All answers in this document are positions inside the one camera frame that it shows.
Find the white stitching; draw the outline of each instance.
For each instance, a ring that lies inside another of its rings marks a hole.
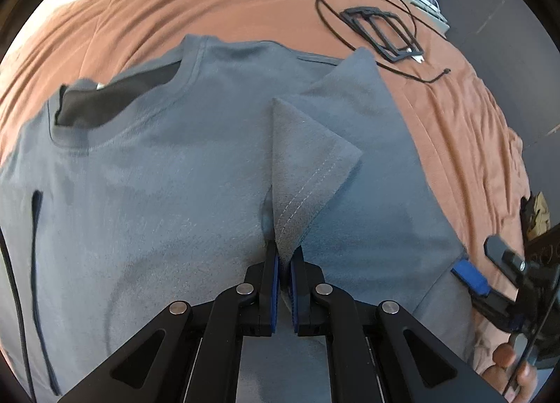
[[[317,171],[313,172],[312,175],[309,177],[309,179],[307,179],[307,182],[305,182],[303,184],[303,186],[301,187],[301,189],[297,192],[297,194],[292,198],[292,200],[288,203],[288,205],[286,206],[286,208],[284,209],[284,211],[280,214],[280,216],[278,217],[278,221],[276,222],[276,225],[274,226],[275,228],[278,227],[278,225],[280,224],[280,220],[282,219],[282,217],[284,216],[284,214],[286,213],[286,210],[288,210],[289,205],[293,202],[293,200],[299,196],[299,194],[303,191],[303,189],[305,188],[305,186],[309,183],[309,180],[313,179],[313,176],[320,171],[320,169],[325,165],[325,163],[327,162],[329,157],[325,158],[325,161],[323,161],[323,163],[317,168]]]
[[[278,240],[280,240],[280,239],[282,238],[282,234],[284,233],[284,229],[285,229],[286,226],[288,225],[289,221],[293,218],[293,216],[294,216],[294,215],[296,214],[296,212],[300,209],[300,207],[303,205],[303,203],[304,203],[305,201],[307,201],[307,198],[310,197],[310,196],[312,195],[312,193],[313,193],[313,191],[315,190],[315,188],[317,188],[317,187],[321,184],[321,182],[323,182],[323,180],[325,179],[325,177],[326,177],[327,175],[329,175],[329,172],[331,171],[332,168],[334,168],[334,165],[335,165],[336,163],[337,163],[337,162],[335,161],[335,162],[332,164],[332,166],[330,167],[330,169],[325,173],[325,175],[323,175],[323,176],[321,177],[321,179],[320,179],[317,183],[315,183],[315,186],[313,187],[313,189],[312,189],[311,191],[309,191],[309,194],[305,197],[305,199],[304,199],[303,201],[301,201],[301,203],[298,205],[298,208],[296,208],[296,210],[293,212],[293,214],[288,218],[288,221],[286,221],[286,222],[284,223],[284,227],[283,227],[282,230],[280,231],[280,235],[278,236]]]

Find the triangular cutout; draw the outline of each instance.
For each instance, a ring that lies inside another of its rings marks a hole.
[[[406,329],[403,334],[416,363],[416,368],[427,388],[431,389],[457,376],[457,370],[435,353],[412,330]]]
[[[164,337],[165,332],[162,329],[156,330],[136,351],[111,371],[111,378],[140,389],[144,385]]]

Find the metal screw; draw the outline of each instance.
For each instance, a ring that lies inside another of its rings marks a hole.
[[[328,296],[331,292],[333,292],[333,287],[327,283],[321,283],[315,286],[315,290],[317,291],[317,294],[320,294],[321,296]]]
[[[385,313],[389,313],[389,314],[395,314],[399,312],[399,304],[397,302],[393,302],[392,300],[387,300],[383,302],[381,308],[383,308],[383,311]]]
[[[171,305],[169,305],[169,311],[172,314],[183,314],[187,311],[187,308],[188,305],[181,300],[173,302]]]
[[[241,294],[242,296],[248,296],[254,290],[254,287],[251,283],[241,283],[237,286],[237,294]]]

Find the black cord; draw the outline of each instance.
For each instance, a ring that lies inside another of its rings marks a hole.
[[[416,21],[421,22],[422,24],[424,24],[426,27],[428,27],[430,30],[432,30],[434,33],[436,33],[439,37],[443,38],[444,40],[446,40],[437,30],[435,30],[433,27],[429,26],[427,23],[425,23],[423,20],[417,18],[412,11],[410,10],[410,8],[408,7],[408,5],[403,1],[403,0],[399,0],[406,9],[401,8],[399,5],[397,5],[397,3],[393,2],[392,0],[384,0],[387,3],[390,3],[391,5],[393,5],[394,7],[396,7],[397,9],[400,9],[406,13],[408,13],[408,15],[410,15],[412,23],[414,25],[414,38],[416,38],[416,35],[418,33],[418,27],[416,24]],[[315,0],[315,10],[317,11],[317,15],[319,16],[319,18],[321,19],[321,22],[330,30],[330,32],[340,41],[342,42],[346,47],[348,47],[350,50],[356,50],[356,48],[354,46],[352,46],[352,44],[348,43],[348,41],[346,41],[336,30],[333,29],[333,27],[331,26],[331,24],[329,24],[329,22],[327,21],[327,19],[325,18],[325,16],[323,15],[323,12],[321,11],[321,8],[319,6],[319,3],[321,3],[322,5],[324,5],[333,15],[337,16],[338,19],[340,19],[342,22],[344,22],[346,24],[346,22],[341,18],[340,14],[337,13],[331,5],[329,5],[327,3],[326,0]],[[451,69],[449,68],[445,68],[440,74],[438,74],[436,77],[434,77],[433,79],[422,79],[421,77],[415,76],[415,75],[411,75],[409,73],[405,73],[404,71],[401,71],[399,69],[396,68],[391,68],[388,65],[385,65],[384,63],[380,63],[378,61],[375,62],[377,64],[377,66],[379,66],[380,68],[386,69],[387,71],[390,71],[391,73],[400,75],[402,77],[406,77],[408,79],[412,79],[414,81],[417,82],[421,82],[421,83],[433,83],[436,82],[437,80],[439,80],[442,76],[448,74],[451,72]]]
[[[4,238],[4,234],[2,233],[2,228],[0,228],[0,248],[2,249],[4,265],[6,266],[6,272],[8,273],[9,285],[12,288],[13,300],[16,304],[17,323],[20,327],[21,354],[23,355],[23,364],[25,366],[25,374],[29,385],[29,394],[32,402],[37,403],[35,388],[33,387],[32,371],[29,366],[29,355],[27,353],[27,341],[25,339],[25,325],[23,323],[23,310],[21,309],[20,293],[18,292],[18,286],[16,285],[16,277],[13,273],[12,261],[9,258],[8,247],[6,246],[6,240]]]
[[[523,350],[523,353],[522,353],[521,357],[519,358],[519,362],[517,362],[517,366],[513,370],[513,373],[511,374],[510,379],[508,379],[506,387],[504,388],[503,393],[502,393],[503,397],[506,396],[506,393],[510,389],[514,380],[517,379],[517,373],[519,373],[519,369],[523,365],[523,362],[525,362],[527,360],[527,357],[529,356],[529,353],[530,353],[531,349],[533,349],[533,346],[535,345],[535,341],[537,340],[537,337],[539,336],[541,330],[544,327],[544,323],[547,322],[548,315],[550,315],[550,313],[552,311],[552,307],[554,307],[554,302],[556,301],[556,297],[558,297],[558,290],[560,290],[560,281],[558,283],[556,283],[556,286],[554,287],[554,292],[551,296],[551,301],[548,304],[547,312],[545,313],[544,318],[542,318],[542,320],[540,321],[539,326],[537,327],[537,330],[535,330],[535,333],[533,335],[531,335],[531,339],[527,342],[527,346]]]

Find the floor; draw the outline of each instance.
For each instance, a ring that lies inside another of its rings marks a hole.
[[[560,52],[522,0],[439,0],[447,37],[521,136],[531,190],[560,222]]]

